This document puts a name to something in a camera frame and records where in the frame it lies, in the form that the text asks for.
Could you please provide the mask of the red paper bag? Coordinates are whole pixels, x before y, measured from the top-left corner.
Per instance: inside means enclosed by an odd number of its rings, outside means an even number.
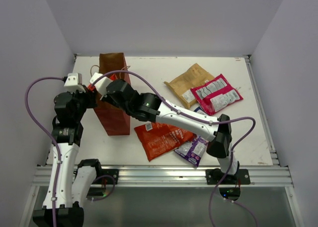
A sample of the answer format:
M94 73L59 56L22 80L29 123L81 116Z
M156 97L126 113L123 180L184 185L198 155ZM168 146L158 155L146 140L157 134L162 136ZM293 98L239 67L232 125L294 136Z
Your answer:
M127 64L123 53L107 53L99 55L100 74L114 70L127 70ZM101 95L96 95L97 107L94 111L103 128L109 136L121 136L130 134L130 116L123 110L100 100Z

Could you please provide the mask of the large orange chips bag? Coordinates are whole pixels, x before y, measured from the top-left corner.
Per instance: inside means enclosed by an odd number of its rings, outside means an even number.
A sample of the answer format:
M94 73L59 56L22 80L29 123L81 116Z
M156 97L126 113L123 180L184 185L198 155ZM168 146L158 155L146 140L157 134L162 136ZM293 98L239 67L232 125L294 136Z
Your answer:
M196 135L186 129L162 123L146 123L134 128L148 161L192 141Z

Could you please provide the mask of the tan paper snack bag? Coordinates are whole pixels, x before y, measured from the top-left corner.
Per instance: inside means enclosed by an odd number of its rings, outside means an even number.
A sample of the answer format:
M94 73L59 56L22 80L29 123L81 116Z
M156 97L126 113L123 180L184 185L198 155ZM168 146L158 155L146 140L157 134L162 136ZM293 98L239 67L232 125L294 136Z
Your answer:
M197 103L190 89L202 86L214 78L212 74L195 63L186 72L170 82L165 81L164 84L178 98L182 105L189 109L192 105Z

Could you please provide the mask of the blue snack bag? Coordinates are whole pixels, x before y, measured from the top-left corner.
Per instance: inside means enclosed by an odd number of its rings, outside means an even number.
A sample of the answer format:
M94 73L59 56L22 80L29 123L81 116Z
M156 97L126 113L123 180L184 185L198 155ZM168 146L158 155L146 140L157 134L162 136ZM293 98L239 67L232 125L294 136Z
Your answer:
M205 114L205 112L202 110L201 107L197 107L197 108L194 110L194 112L200 113L200 114Z

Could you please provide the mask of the purple snack bag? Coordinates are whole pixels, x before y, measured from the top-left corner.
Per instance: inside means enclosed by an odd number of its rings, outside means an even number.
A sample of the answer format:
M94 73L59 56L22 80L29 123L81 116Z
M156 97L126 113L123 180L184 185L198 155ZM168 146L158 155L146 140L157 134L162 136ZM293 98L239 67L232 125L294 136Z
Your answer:
M193 141L185 142L176 148L174 152L197 168L207 149L207 145L208 141L198 136Z

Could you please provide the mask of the pink snack bag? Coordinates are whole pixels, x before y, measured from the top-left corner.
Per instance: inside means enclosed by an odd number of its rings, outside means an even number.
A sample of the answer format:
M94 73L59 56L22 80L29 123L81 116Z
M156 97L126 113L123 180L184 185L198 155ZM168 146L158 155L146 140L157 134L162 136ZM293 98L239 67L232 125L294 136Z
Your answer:
M210 116L243 100L241 94L230 85L223 74L202 86L191 88L190 91L202 110Z

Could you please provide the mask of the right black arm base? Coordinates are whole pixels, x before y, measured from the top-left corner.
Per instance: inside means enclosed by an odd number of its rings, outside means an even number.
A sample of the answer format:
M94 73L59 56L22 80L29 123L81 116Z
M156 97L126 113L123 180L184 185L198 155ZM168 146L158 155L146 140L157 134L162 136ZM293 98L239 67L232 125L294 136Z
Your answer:
M208 185L216 185L224 176L219 168L207 169L205 172ZM235 175L227 174L218 189L223 198L236 201L240 197L241 186L249 184L251 184L251 180L248 170L239 169Z

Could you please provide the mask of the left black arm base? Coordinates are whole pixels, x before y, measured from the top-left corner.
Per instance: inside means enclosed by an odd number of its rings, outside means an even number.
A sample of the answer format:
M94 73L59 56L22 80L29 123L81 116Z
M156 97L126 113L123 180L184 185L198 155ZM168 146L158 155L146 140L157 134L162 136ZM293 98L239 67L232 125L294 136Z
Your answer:
M100 184L102 187L111 187L113 184L118 184L119 178L119 170L118 169L103 169L101 172L103 176L100 180L96 183Z

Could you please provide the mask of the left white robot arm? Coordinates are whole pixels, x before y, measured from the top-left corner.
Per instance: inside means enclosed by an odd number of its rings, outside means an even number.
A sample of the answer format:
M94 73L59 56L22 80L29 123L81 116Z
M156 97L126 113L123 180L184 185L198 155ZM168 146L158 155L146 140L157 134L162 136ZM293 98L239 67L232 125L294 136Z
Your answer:
M74 167L83 133L81 119L87 109L96 104L94 91L64 92L54 98L56 116L51 135L53 164L47 195L32 219L38 227L81 227L84 222L83 204L91 183L99 183L103 171L97 159Z

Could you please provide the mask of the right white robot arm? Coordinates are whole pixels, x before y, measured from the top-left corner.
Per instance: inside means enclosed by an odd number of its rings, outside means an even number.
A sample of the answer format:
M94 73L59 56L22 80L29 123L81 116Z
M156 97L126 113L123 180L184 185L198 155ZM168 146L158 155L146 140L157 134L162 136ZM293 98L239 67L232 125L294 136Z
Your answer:
M122 79L107 85L106 100L139 121L173 125L202 137L208 141L207 154L218 159L223 181L231 184L239 178L239 162L230 151L232 128L229 116L222 114L216 118L203 115L174 105L153 93L139 94Z

